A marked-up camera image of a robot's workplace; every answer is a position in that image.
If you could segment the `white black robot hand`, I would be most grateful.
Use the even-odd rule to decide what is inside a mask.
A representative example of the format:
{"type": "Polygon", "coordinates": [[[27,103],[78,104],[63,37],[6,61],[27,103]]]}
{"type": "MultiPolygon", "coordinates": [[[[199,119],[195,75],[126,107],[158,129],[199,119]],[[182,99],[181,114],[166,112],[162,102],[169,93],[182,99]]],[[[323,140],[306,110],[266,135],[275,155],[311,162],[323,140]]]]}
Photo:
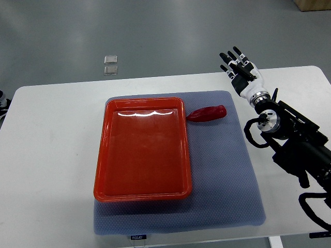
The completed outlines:
{"type": "Polygon", "coordinates": [[[264,79],[254,63],[237,47],[219,54],[224,64],[220,68],[227,74],[235,92],[255,107],[262,100],[270,100],[264,88],[264,79]]]}

